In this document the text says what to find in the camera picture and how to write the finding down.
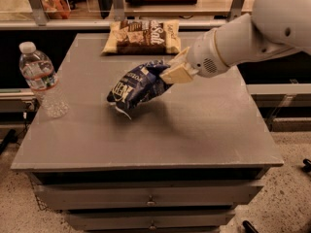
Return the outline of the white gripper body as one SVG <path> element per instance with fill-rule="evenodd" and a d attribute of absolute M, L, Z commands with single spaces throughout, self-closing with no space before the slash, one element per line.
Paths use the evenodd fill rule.
<path fill-rule="evenodd" d="M 228 71 L 216 47 L 216 29 L 198 36 L 190 46 L 188 63 L 204 78 L 216 77 Z"/>

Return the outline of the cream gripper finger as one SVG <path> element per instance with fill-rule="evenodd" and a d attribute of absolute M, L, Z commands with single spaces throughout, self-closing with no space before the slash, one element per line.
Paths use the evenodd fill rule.
<path fill-rule="evenodd" d="M 164 70 L 159 76 L 168 84 L 190 83 L 197 73 L 197 69 L 192 68 L 188 63 L 183 63 L 171 66 Z"/>
<path fill-rule="evenodd" d="M 167 62 L 167 65 L 169 66 L 170 69 L 173 68 L 186 68 L 189 69 L 190 65 L 188 62 L 188 54 L 189 54 L 189 47 L 184 48 L 181 52 L 179 52 L 174 58 L 169 60 Z"/>

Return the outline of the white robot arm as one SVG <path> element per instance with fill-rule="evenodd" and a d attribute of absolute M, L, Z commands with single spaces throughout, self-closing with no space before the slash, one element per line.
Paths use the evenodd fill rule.
<path fill-rule="evenodd" d="M 255 0 L 252 12 L 213 28 L 168 62 L 166 83 L 212 78 L 237 64 L 311 53 L 311 0 Z"/>

